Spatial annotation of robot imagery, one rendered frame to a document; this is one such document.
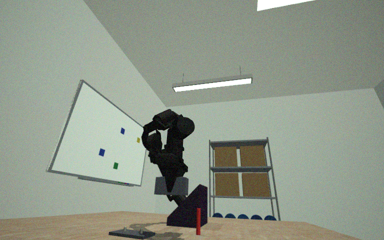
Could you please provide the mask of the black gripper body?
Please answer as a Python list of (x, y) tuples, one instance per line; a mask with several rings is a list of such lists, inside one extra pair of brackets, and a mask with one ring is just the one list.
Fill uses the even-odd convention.
[(159, 165), (164, 163), (163, 167), (179, 167), (179, 171), (188, 172), (188, 167), (183, 160), (183, 143), (179, 141), (168, 141), (164, 148), (167, 148), (166, 153), (158, 153), (154, 157), (154, 164)]

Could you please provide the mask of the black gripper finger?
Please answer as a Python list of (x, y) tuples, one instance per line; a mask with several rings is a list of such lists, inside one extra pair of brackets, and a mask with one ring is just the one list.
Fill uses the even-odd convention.
[(177, 178), (178, 178), (178, 177), (183, 177), (184, 174), (185, 174), (185, 171), (179, 171), (179, 172), (178, 172), (178, 175), (177, 175)]
[(180, 168), (178, 166), (159, 166), (165, 177), (167, 192), (171, 192), (178, 176)]

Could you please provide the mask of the red peg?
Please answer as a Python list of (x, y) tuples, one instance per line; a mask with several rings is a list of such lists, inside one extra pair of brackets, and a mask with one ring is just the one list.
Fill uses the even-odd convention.
[(196, 235), (201, 234), (201, 209), (196, 210)]

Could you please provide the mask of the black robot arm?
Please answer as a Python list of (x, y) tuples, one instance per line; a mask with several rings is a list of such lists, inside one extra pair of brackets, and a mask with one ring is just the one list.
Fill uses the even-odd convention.
[[(157, 154), (167, 154), (167, 148), (162, 149), (161, 133), (158, 130), (167, 130), (167, 140), (183, 143), (183, 140), (195, 130), (194, 122), (188, 117), (178, 115), (171, 109), (167, 109), (156, 114), (150, 123), (143, 126), (141, 136), (142, 144), (146, 148), (150, 163), (154, 163)], [(149, 135), (150, 132), (156, 130), (156, 133)], [(172, 200), (179, 206), (187, 197), (185, 195), (166, 195), (168, 200)]]

